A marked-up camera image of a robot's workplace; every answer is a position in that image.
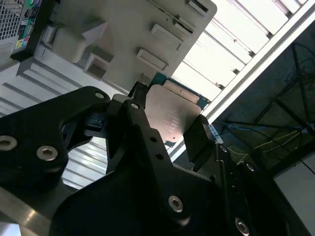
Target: grey wall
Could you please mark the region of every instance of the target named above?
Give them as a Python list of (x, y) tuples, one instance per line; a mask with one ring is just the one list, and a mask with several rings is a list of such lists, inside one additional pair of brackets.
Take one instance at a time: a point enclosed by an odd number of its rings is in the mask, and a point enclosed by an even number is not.
[[(304, 162), (315, 171), (315, 154)], [(315, 236), (315, 176), (302, 163), (298, 163), (275, 178), (281, 191), (288, 199), (309, 232)]]

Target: white plastic panel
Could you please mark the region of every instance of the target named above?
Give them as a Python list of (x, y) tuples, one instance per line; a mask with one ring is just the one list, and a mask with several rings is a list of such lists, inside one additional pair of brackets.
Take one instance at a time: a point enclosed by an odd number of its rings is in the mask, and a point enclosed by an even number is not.
[(165, 44), (169, 45), (172, 49), (178, 50), (179, 47), (183, 44), (183, 41), (173, 35), (171, 32), (160, 26), (159, 24), (155, 24), (151, 30), (152, 35), (162, 40)]
[(238, 0), (272, 34), (288, 20), (286, 15), (270, 0)]
[(221, 89), (219, 89), (217, 86), (215, 86), (184, 62), (179, 65), (173, 74), (173, 77), (185, 86), (202, 94), (210, 101), (215, 99), (215, 97), (221, 92)]
[(139, 60), (143, 61), (144, 63), (159, 72), (163, 72), (163, 70), (167, 67), (167, 64), (165, 62), (144, 49), (140, 49), (137, 57), (139, 58)]
[[(226, 86), (235, 77), (235, 73), (232, 72), (233, 68), (231, 66), (224, 64), (217, 55), (215, 55), (212, 51), (208, 51), (199, 44), (195, 44), (192, 47), (185, 57), (184, 62), (198, 71), (213, 84), (218, 83)], [(173, 76), (182, 80), (186, 84), (190, 83), (186, 80), (192, 80), (195, 84), (200, 83), (201, 78), (197, 80), (197, 78), (188, 77), (188, 75), (182, 78), (176, 76), (181, 69), (185, 69), (185, 67), (179, 66)]]
[(252, 59), (248, 50), (239, 44), (231, 35), (221, 29), (215, 21), (210, 22), (210, 24), (206, 27), (206, 32), (233, 55), (239, 58), (243, 63), (248, 63)]
[(213, 2), (218, 7), (214, 18), (254, 53), (258, 53), (268, 42), (265, 33), (227, 0), (213, 0)]
[(198, 38), (197, 44), (206, 51), (215, 54), (219, 58), (220, 64), (228, 65), (232, 69), (237, 69), (239, 71), (245, 66), (243, 62), (227, 51), (218, 42), (209, 37), (206, 33), (201, 34)]
[(281, 0), (281, 2), (289, 9), (290, 12), (295, 13), (299, 8), (300, 4), (295, 0)]

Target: ceiling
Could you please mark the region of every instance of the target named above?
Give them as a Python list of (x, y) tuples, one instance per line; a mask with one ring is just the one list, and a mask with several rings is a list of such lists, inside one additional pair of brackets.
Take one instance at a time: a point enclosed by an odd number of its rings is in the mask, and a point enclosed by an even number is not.
[[(250, 161), (261, 154), (264, 166), (272, 170), (292, 152), (314, 140), (301, 124), (293, 119), (275, 99), (278, 98), (304, 122), (315, 120), (315, 23), (312, 23), (295, 41), (302, 83), (309, 111), (307, 119), (297, 76), (292, 45), (287, 47), (275, 61), (215, 120), (213, 123), (224, 145), (228, 147), (235, 162)], [(252, 123), (229, 124), (228, 121)], [(299, 129), (258, 127), (254, 124), (290, 126)], [(184, 152), (175, 163), (190, 168)]]

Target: bolt head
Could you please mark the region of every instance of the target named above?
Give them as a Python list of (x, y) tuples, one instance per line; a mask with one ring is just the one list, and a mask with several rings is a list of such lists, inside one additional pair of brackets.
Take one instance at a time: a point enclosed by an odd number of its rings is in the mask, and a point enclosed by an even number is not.
[(58, 151), (52, 146), (41, 146), (37, 149), (36, 155), (43, 161), (53, 161), (58, 156)]
[(171, 195), (168, 198), (168, 204), (173, 209), (173, 211), (180, 213), (184, 209), (183, 202), (179, 199), (179, 197), (175, 195)]

